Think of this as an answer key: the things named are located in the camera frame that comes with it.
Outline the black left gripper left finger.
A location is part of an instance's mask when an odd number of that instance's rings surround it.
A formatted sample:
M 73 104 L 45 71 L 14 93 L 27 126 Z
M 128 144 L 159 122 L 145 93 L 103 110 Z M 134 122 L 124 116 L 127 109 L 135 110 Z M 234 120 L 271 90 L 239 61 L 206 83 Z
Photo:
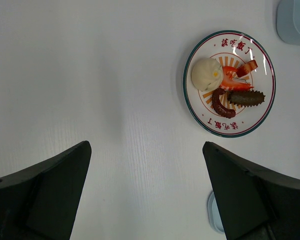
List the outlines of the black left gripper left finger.
M 82 141 L 0 177 L 0 240 L 70 239 L 91 155 Z

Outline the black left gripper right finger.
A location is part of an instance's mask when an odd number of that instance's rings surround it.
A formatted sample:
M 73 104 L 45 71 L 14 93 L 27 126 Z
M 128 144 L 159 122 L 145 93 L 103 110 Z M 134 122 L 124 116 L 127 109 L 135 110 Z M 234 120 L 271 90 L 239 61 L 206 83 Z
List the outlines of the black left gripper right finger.
M 228 240 L 300 240 L 300 179 L 213 142 L 202 152 Z

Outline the dark red sausage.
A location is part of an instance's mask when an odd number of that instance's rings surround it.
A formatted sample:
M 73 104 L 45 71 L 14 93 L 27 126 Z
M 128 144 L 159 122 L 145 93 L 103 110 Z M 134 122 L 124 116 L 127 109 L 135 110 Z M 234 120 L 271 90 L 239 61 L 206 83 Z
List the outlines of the dark red sausage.
M 213 91 L 212 94 L 212 106 L 215 112 L 220 115 L 221 117 L 231 119 L 236 116 L 236 111 L 233 109 L 228 109 L 222 105 L 220 101 L 220 95 L 225 94 L 225 90 L 222 88 L 217 88 Z

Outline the dark sea cucumber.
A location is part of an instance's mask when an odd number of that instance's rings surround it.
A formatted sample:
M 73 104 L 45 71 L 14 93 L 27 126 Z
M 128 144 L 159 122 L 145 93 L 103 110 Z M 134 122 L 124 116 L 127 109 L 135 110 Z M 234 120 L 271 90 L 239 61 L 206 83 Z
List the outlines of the dark sea cucumber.
M 228 101 L 238 106 L 255 107 L 262 104 L 265 97 L 263 92 L 255 90 L 232 91 L 228 96 Z

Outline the red shrimp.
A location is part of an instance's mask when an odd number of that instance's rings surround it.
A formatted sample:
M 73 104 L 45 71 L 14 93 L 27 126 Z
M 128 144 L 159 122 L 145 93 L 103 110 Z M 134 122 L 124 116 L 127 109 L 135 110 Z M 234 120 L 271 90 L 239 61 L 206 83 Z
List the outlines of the red shrimp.
M 238 71 L 237 68 L 232 66 L 223 66 L 223 80 L 219 86 L 219 88 L 225 91 L 249 91 L 250 89 L 254 88 L 254 86 L 248 83 L 242 83 L 233 80 L 233 75 L 231 72 L 236 73 Z

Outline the red braised meat slice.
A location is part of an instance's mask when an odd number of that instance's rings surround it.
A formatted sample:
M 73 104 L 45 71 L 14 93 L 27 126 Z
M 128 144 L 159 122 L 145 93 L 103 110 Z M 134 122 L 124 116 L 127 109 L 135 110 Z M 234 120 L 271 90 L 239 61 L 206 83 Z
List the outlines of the red braised meat slice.
M 245 64 L 242 64 L 237 68 L 236 74 L 239 78 L 244 77 L 258 68 L 258 64 L 255 60 L 250 60 Z

